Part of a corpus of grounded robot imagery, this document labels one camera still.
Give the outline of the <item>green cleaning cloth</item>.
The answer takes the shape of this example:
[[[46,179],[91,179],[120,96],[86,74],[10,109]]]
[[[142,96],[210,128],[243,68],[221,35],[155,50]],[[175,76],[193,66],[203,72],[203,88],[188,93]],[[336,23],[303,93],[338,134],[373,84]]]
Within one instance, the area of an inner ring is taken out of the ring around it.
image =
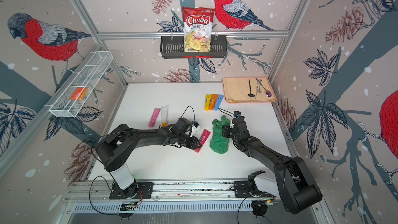
[[[212,125],[213,133],[209,146],[214,152],[218,154],[224,154],[229,150],[229,138],[223,137],[223,127],[229,127],[230,120],[227,119],[225,115],[223,115],[220,120],[214,119],[212,121]]]

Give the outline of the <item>red pink toothpaste tube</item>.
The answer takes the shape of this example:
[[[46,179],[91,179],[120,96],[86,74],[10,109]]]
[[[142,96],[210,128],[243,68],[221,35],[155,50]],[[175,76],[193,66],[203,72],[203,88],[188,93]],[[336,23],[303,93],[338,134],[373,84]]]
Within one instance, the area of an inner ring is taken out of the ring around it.
[[[203,145],[205,144],[205,142],[206,142],[207,139],[209,138],[210,134],[211,134],[210,131],[204,129],[204,131],[203,131],[203,133],[202,133],[202,135],[201,135],[201,137],[200,137],[200,139],[199,139],[200,144],[201,144],[201,147],[194,150],[196,153],[199,153],[199,152],[200,152],[201,148],[203,147]]]

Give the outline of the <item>white toothpaste tube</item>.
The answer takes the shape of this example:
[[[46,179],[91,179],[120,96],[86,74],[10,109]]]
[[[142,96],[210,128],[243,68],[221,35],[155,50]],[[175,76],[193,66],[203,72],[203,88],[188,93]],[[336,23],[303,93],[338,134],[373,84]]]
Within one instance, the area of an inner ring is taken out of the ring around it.
[[[168,111],[169,111],[169,106],[168,105],[161,107],[161,126],[162,127],[166,127],[167,126]]]

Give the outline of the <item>magenta toothpaste tube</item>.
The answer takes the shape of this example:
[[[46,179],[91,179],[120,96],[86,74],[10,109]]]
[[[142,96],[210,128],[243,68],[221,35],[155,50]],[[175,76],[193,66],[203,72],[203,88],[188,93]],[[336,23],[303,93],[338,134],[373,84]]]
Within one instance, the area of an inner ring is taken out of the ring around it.
[[[152,115],[151,115],[150,121],[149,121],[149,123],[148,123],[148,126],[149,126],[150,128],[153,128],[153,127],[154,127],[155,122],[156,122],[156,120],[157,120],[158,115],[159,115],[160,112],[161,112],[161,109],[160,109],[160,108],[155,108],[155,109],[153,110],[153,113],[152,113]]]

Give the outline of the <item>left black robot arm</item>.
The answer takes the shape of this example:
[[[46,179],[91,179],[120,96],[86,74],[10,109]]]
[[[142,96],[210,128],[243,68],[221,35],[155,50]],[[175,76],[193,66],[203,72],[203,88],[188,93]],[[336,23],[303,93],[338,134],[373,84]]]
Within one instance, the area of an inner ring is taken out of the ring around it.
[[[122,199],[131,199],[139,191],[137,181],[126,163],[133,150],[152,145],[199,149],[202,144],[193,135],[194,128],[198,126],[198,122],[184,117],[180,117],[175,124],[151,130],[134,129],[121,124],[104,136],[94,149],[104,169],[113,177],[115,191],[121,192]]]

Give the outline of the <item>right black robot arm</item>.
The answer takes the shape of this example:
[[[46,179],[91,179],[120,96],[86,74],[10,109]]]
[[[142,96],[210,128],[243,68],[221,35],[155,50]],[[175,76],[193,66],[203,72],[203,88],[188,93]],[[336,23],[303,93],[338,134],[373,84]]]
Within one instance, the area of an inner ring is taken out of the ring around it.
[[[290,213],[297,214],[322,200],[320,188],[304,160],[282,155],[250,135],[241,112],[234,112],[231,125],[223,127],[222,136],[231,138],[239,151],[273,170],[279,197]]]

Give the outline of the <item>blue toothpaste tube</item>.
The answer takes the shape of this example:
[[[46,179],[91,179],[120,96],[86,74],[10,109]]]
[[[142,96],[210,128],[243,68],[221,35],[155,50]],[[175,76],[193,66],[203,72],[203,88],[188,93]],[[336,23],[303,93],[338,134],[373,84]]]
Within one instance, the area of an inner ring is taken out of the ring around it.
[[[217,111],[217,110],[219,109],[219,106],[220,106],[220,104],[221,104],[223,98],[224,98],[224,96],[221,95],[221,94],[219,94],[219,95],[217,96],[217,99],[216,99],[216,101],[215,101],[214,108],[213,108],[214,111]]]

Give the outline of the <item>orange toothpaste tube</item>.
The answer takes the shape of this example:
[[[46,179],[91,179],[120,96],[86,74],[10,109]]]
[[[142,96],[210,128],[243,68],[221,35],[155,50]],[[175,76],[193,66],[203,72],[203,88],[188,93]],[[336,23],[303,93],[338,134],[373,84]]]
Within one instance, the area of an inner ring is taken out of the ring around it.
[[[210,98],[210,103],[209,103],[209,110],[213,111],[215,103],[217,101],[218,95],[217,94],[212,94]]]

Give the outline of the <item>yellow toothpaste tube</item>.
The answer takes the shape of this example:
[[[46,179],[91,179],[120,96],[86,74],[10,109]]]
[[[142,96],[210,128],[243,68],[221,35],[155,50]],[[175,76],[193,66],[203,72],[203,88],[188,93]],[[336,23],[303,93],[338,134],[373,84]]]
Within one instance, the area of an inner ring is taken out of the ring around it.
[[[205,96],[205,107],[204,107],[205,111],[209,110],[209,106],[210,106],[210,102],[211,102],[211,96],[212,96],[211,94],[207,94]]]

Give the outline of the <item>black spoon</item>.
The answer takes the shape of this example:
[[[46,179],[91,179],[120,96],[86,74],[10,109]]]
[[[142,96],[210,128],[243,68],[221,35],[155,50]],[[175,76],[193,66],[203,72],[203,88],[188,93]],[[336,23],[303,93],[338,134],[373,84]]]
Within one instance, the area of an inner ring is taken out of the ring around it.
[[[249,93],[248,93],[249,97],[255,97],[255,95],[252,93],[252,88],[251,88],[251,82],[249,80]]]

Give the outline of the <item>iridescent purple spoon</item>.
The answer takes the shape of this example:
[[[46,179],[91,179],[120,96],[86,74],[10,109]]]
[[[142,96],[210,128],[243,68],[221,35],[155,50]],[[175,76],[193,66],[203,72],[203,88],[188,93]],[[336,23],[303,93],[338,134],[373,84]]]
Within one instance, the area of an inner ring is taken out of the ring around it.
[[[256,79],[256,81],[257,81],[257,82],[259,83],[259,85],[265,90],[266,95],[267,95],[268,97],[271,97],[271,96],[272,96],[272,93],[271,93],[269,90],[267,90],[267,89],[262,85],[262,80]]]

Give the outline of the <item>orange packet in shelf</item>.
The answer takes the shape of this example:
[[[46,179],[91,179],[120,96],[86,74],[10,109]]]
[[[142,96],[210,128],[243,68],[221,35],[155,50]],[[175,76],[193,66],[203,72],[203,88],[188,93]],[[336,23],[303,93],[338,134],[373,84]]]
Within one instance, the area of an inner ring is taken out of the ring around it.
[[[73,94],[72,94],[72,96],[71,96],[70,99],[71,99],[71,100],[82,101],[82,100],[85,98],[85,96],[86,96],[88,90],[89,90],[88,88],[78,87],[78,88],[73,92]]]

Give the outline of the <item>Chuba cassava chips bag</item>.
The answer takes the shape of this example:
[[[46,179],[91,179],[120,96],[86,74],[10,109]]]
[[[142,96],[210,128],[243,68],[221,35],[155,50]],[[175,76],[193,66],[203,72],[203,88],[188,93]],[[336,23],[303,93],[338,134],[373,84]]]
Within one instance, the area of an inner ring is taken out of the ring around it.
[[[182,9],[184,52],[210,52],[214,11],[203,7]]]

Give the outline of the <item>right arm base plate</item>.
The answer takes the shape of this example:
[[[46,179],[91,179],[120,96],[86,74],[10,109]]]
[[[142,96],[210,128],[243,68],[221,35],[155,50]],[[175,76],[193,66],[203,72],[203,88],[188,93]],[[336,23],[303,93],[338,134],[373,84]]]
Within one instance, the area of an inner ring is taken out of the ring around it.
[[[235,198],[243,199],[245,197],[249,198],[271,198],[274,196],[268,192],[260,191],[254,183],[248,180],[236,180],[233,182],[231,188],[234,191]]]

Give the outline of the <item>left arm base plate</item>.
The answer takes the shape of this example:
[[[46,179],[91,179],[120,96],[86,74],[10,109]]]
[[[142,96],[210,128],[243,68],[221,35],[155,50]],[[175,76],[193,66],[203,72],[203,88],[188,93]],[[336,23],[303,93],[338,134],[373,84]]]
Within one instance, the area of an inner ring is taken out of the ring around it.
[[[134,182],[131,186],[122,190],[114,181],[109,195],[111,200],[127,200],[127,199],[150,199],[153,191],[154,183],[152,182]]]

